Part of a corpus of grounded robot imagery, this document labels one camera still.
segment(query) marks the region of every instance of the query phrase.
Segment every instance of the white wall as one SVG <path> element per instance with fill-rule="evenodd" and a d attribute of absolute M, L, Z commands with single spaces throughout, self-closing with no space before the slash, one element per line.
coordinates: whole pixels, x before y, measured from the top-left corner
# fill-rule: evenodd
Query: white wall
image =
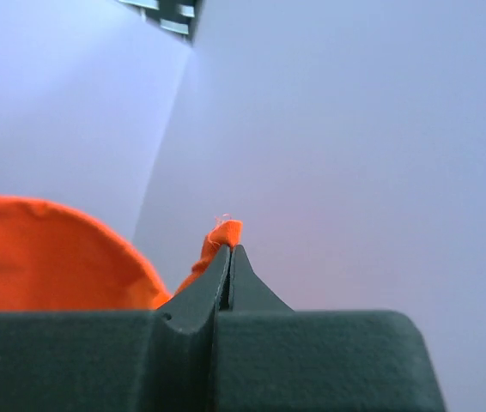
<path fill-rule="evenodd" d="M 207 0 L 137 246 L 170 288 L 214 216 L 294 308 L 391 308 L 486 411 L 486 2 Z"/>
<path fill-rule="evenodd" d="M 189 50 L 114 1 L 0 2 L 0 194 L 130 238 Z"/>

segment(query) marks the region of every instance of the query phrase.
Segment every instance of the orange cloth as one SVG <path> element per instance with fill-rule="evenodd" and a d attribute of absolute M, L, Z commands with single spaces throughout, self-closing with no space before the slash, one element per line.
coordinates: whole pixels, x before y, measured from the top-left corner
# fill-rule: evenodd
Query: orange cloth
<path fill-rule="evenodd" d="M 240 221 L 225 221 L 209 233 L 179 291 L 220 245 L 237 245 L 240 231 Z M 156 309 L 170 298 L 153 265 L 99 221 L 44 200 L 0 197 L 0 312 Z"/>

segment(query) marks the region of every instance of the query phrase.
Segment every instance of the gray wall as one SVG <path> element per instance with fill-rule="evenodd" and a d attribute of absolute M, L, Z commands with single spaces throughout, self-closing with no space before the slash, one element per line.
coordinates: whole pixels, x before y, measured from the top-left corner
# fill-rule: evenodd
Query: gray wall
<path fill-rule="evenodd" d="M 135 237 L 174 289 L 214 216 L 297 309 L 422 328 L 486 411 L 486 2 L 207 0 Z"/>
<path fill-rule="evenodd" d="M 0 2 L 0 194 L 130 238 L 188 51 L 114 1 Z"/>

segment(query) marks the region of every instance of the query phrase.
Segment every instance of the orange fabric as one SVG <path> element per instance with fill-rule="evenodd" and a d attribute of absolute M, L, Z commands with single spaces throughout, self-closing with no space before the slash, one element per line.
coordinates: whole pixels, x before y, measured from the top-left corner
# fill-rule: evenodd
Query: orange fabric
<path fill-rule="evenodd" d="M 240 230 L 238 221 L 215 228 L 179 290 L 220 244 L 235 246 Z M 99 221 L 39 199 L 0 197 L 0 312 L 155 309 L 170 298 L 153 265 Z"/>

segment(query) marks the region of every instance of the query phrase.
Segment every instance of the orange towel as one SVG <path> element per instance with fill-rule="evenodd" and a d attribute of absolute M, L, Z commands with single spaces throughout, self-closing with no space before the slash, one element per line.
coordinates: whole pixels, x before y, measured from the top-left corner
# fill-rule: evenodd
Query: orange towel
<path fill-rule="evenodd" d="M 209 233 L 179 291 L 220 245 L 237 245 L 240 231 L 230 220 Z M 0 312 L 155 309 L 170 298 L 153 265 L 99 221 L 39 199 L 0 197 Z"/>

